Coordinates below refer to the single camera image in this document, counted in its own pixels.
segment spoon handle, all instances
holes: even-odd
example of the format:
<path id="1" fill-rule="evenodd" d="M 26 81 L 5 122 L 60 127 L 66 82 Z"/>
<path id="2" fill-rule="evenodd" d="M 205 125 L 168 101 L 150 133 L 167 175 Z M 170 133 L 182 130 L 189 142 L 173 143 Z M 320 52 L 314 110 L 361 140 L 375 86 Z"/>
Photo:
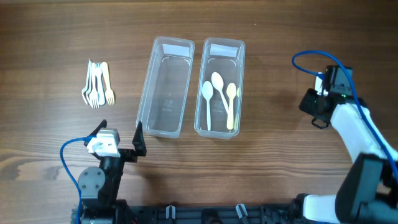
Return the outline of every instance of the spoon handle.
<path id="1" fill-rule="evenodd" d="M 229 99 L 229 112 L 226 120 L 226 127 L 229 130 L 234 128 L 234 98 L 232 97 Z"/>
<path id="2" fill-rule="evenodd" d="M 211 130 L 211 118 L 210 118 L 210 102 L 207 100 L 207 130 Z"/>
<path id="3" fill-rule="evenodd" d="M 221 99 L 223 100 L 225 111 L 226 111 L 227 114 L 229 114 L 228 104 L 226 103 L 226 100 L 225 100 L 225 97 L 224 97 L 224 93 L 223 93 L 222 90 L 220 91 L 220 94 L 221 94 Z"/>

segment gray plastic container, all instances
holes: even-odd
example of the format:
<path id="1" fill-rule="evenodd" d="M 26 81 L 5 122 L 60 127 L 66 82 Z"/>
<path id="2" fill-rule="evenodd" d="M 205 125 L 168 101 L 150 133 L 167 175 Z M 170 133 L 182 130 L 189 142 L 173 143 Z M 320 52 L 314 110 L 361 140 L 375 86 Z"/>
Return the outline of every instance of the gray plastic container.
<path id="1" fill-rule="evenodd" d="M 155 39 L 136 121 L 142 122 L 145 133 L 180 136 L 194 50 L 191 40 Z"/>
<path id="2" fill-rule="evenodd" d="M 195 114 L 195 130 L 199 135 L 209 138 L 230 139 L 239 133 L 242 109 L 244 53 L 245 44 L 241 40 L 221 38 L 207 38 L 205 40 Z M 221 100 L 221 95 L 215 88 L 213 88 L 213 96 L 210 100 L 211 131 L 207 130 L 207 105 L 201 89 L 205 81 L 211 82 L 213 72 L 218 72 L 223 78 L 223 93 L 228 103 L 229 98 L 226 94 L 227 86 L 230 83 L 234 83 L 238 89 L 237 95 L 234 98 L 234 128 L 232 130 L 226 127 L 228 115 Z"/>

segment beige fork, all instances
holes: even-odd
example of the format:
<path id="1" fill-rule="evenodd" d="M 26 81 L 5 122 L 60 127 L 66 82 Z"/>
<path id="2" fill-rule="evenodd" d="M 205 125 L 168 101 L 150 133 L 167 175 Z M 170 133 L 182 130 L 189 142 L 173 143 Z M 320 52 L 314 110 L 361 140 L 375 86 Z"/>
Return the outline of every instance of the beige fork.
<path id="1" fill-rule="evenodd" d="M 93 69 L 93 77 L 91 79 L 91 81 L 93 82 L 93 89 L 89 95 L 90 100 L 91 100 L 91 104 L 93 105 L 93 108 L 99 108 L 100 105 L 98 104 L 98 92 L 96 89 L 96 85 L 95 85 L 95 80 L 97 77 L 97 73 L 101 72 L 101 64 L 100 63 L 95 63 L 95 68 Z"/>
<path id="2" fill-rule="evenodd" d="M 109 79 L 109 68 L 106 62 L 101 64 L 102 74 L 104 76 L 105 85 L 106 85 L 106 92 L 105 98 L 109 105 L 114 105 L 114 93 L 111 89 L 111 80 Z"/>

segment cable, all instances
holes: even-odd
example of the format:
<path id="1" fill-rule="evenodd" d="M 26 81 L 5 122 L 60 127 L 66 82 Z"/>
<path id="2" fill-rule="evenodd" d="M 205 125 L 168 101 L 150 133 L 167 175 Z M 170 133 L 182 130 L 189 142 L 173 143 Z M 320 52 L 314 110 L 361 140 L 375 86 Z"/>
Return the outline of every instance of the cable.
<path id="1" fill-rule="evenodd" d="M 75 138 L 75 139 L 71 139 L 65 143 L 63 143 L 61 150 L 60 150 L 60 157 L 61 157 L 61 162 L 63 164 L 63 167 L 65 168 L 67 174 L 69 175 L 69 177 L 71 178 L 71 180 L 73 181 L 73 183 L 75 184 L 77 191 L 79 192 L 79 205 L 77 208 L 77 213 L 76 213 L 76 224 L 80 224 L 80 210 L 81 210 L 81 191 L 79 189 L 79 185 L 77 184 L 75 178 L 73 178 L 72 174 L 70 173 L 67 164 L 65 163 L 65 160 L 63 159 L 63 150 L 64 148 L 69 145 L 72 142 L 77 142 L 77 141 L 86 141 L 86 140 L 90 140 L 91 138 L 93 138 L 94 136 L 87 136 L 85 138 Z"/>
<path id="2" fill-rule="evenodd" d="M 334 61 L 337 63 L 337 65 L 342 69 L 342 71 L 343 71 L 344 74 L 346 75 L 346 77 L 347 77 L 347 79 L 348 79 L 348 81 L 349 81 L 349 85 L 351 86 L 351 89 L 352 89 L 352 91 L 353 91 L 354 101 L 355 101 L 356 106 L 358 107 L 358 111 L 359 111 L 359 113 L 360 113 L 360 115 L 361 115 L 363 121 L 365 122 L 366 126 L 369 128 L 369 130 L 371 131 L 372 135 L 374 136 L 374 138 L 376 139 L 376 141 L 379 143 L 381 149 L 382 149 L 383 152 L 386 154 L 388 163 L 389 163 L 390 166 L 391 166 L 392 172 L 394 173 L 395 180 L 396 180 L 397 185 L 398 185 L 398 169 L 397 169 L 396 163 L 394 162 L 394 160 L 393 160 L 393 158 L 392 158 L 390 152 L 387 150 L 387 147 L 384 145 L 383 141 L 381 140 L 381 138 L 379 137 L 379 135 L 376 133 L 376 131 L 373 129 L 372 125 L 369 123 L 368 119 L 366 118 L 365 114 L 363 113 L 361 104 L 359 103 L 358 96 L 357 96 L 357 94 L 356 94 L 356 90 L 355 90 L 355 86 L 354 86 L 354 81 L 353 81 L 353 79 L 350 77 L 350 75 L 349 75 L 347 69 L 344 67 L 344 65 L 343 65 L 335 56 L 329 54 L 328 52 L 324 52 L 324 51 L 321 51 L 321 50 L 305 50 L 305 51 L 299 52 L 299 53 L 297 53 L 297 54 L 295 54 L 295 55 L 293 56 L 293 58 L 292 58 L 292 63 L 293 63 L 293 66 L 294 66 L 294 67 L 296 67 L 297 69 L 299 69 L 299 70 L 301 70 L 301 71 L 303 71 L 303 72 L 307 72 L 307 73 L 309 73 L 309 74 L 315 75 L 315 76 L 321 78 L 322 80 L 323 80 L 324 77 L 325 77 L 324 74 L 317 73 L 317 72 L 313 72 L 313 71 L 309 71 L 309 70 L 307 70 L 307 69 L 304 69 L 304 68 L 298 66 L 298 65 L 295 63 L 294 60 L 295 60 L 296 57 L 301 56 L 301 55 L 306 55 L 306 54 L 320 54 L 320 55 L 327 56 L 327 57 L 329 57 L 330 59 L 334 60 Z"/>

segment brown wood surface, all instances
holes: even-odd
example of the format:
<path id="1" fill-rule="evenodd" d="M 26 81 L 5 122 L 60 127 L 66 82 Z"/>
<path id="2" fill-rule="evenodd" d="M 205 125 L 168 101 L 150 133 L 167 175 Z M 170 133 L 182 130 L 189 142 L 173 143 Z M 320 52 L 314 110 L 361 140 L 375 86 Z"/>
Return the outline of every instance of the brown wood surface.
<path id="1" fill-rule="evenodd" d="M 0 223 L 68 223 L 78 201 L 60 146 L 102 119 L 130 147 L 153 41 L 195 42 L 179 139 L 145 135 L 148 154 L 126 164 L 119 198 L 130 205 L 234 205 L 335 194 L 351 166 L 338 133 L 319 130 L 298 105 L 314 77 L 294 53 L 321 49 L 354 68 L 359 96 L 398 147 L 397 1 L 142 1 L 0 5 Z M 193 128 L 207 37 L 246 44 L 241 131 L 230 140 Z M 88 59 L 107 61 L 116 104 L 93 110 L 81 98 Z M 331 61 L 298 62 L 323 70 Z M 81 143 L 68 146 L 73 175 L 97 166 Z"/>

